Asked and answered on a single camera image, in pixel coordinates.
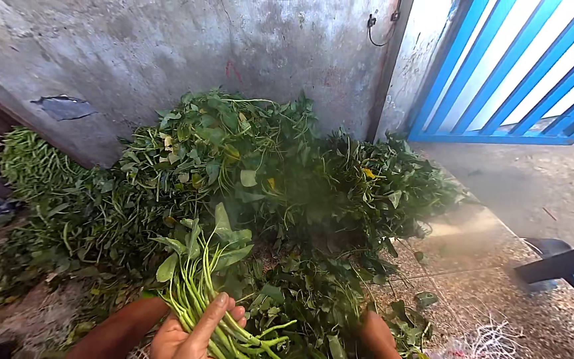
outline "fingernail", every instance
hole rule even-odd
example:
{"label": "fingernail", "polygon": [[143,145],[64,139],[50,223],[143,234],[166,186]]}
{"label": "fingernail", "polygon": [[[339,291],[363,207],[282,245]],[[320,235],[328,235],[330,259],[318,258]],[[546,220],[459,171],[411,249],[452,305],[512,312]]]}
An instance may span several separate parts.
{"label": "fingernail", "polygon": [[216,302],[216,305],[220,307],[225,307],[227,305],[228,298],[229,296],[226,292],[220,292],[219,295],[214,298],[214,302]]}

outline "dirt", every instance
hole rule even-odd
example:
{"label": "dirt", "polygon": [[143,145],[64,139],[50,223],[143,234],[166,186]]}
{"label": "dirt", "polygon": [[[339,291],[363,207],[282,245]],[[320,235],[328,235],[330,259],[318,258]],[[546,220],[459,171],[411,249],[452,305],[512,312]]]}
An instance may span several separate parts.
{"label": "dirt", "polygon": [[42,282],[23,300],[0,310],[0,344],[16,342],[15,358],[38,358],[50,346],[64,343],[83,297],[82,284],[70,281],[51,291]]}

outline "dark metal bar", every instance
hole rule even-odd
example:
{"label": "dark metal bar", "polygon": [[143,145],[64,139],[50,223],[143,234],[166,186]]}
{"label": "dark metal bar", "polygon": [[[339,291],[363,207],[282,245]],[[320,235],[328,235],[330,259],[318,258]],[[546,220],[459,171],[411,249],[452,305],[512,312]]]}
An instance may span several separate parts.
{"label": "dark metal bar", "polygon": [[574,275],[574,249],[553,257],[515,268],[527,283],[548,281]]}

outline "yellow leaf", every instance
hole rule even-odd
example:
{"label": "yellow leaf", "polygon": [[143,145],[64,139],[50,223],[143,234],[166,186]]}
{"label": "yellow leaf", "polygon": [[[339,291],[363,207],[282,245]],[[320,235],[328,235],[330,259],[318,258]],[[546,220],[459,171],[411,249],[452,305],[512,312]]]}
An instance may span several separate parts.
{"label": "yellow leaf", "polygon": [[363,169],[362,169],[362,172],[364,172],[365,175],[367,175],[367,177],[369,177],[369,178],[375,178],[375,177],[376,177],[376,175],[374,175],[373,173],[371,173],[371,169],[363,168]]}

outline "peeling wall patch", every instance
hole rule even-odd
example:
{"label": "peeling wall patch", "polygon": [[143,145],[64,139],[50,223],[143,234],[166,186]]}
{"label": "peeling wall patch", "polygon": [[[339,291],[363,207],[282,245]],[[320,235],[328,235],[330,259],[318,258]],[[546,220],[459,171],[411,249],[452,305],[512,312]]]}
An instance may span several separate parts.
{"label": "peeling wall patch", "polygon": [[65,94],[59,96],[41,97],[39,100],[31,101],[41,106],[50,117],[57,121],[65,119],[78,119],[97,113],[90,102],[80,98],[69,97]]}

